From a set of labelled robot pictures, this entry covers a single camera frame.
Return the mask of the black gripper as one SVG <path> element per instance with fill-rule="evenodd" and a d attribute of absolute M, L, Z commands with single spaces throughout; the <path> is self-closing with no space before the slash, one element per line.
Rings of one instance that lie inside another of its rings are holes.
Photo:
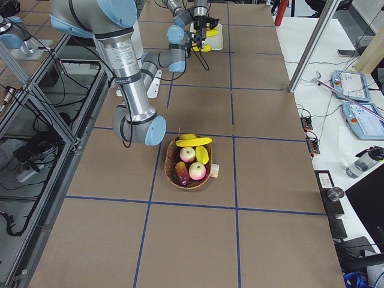
<path fill-rule="evenodd" d="M 206 18 L 207 18 L 207 15 L 193 16 L 193 26 L 194 26 L 194 30 L 196 31 L 194 36 L 194 42 L 197 45 L 202 45 L 203 42 L 206 40 L 206 28 L 207 28 Z"/>

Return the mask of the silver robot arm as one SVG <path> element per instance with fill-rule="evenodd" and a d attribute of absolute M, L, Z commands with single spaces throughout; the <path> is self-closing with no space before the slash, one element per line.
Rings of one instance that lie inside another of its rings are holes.
<path fill-rule="evenodd" d="M 38 60 L 50 48 L 53 40 L 36 39 L 25 27 L 21 18 L 1 17 L 1 43 L 15 59 Z"/>
<path fill-rule="evenodd" d="M 207 1 L 195 1 L 184 8 L 178 1 L 164 1 L 173 14 L 167 30 L 169 49 L 144 53 L 137 58 L 132 36 L 137 23 L 134 1 L 52 1 L 52 26 L 71 36 L 91 38 L 99 45 L 100 58 L 112 71 L 124 99 L 113 117 L 113 130 L 123 141 L 156 146 L 166 133 L 166 119 L 150 105 L 147 91 L 156 72 L 185 71 L 186 53 L 192 43 L 198 46 L 206 38 Z"/>

